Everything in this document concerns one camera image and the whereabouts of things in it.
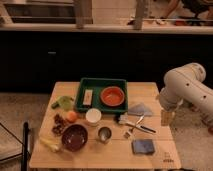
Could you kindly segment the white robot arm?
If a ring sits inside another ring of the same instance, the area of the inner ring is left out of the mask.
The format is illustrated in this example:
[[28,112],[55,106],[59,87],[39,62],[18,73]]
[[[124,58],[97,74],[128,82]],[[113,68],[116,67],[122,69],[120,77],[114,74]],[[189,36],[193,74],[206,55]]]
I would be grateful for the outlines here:
[[213,89],[203,84],[205,78],[205,68],[199,63],[171,69],[164,75],[165,86],[158,95],[162,126],[168,126],[174,112],[183,101],[188,101],[204,113],[202,122],[213,127]]

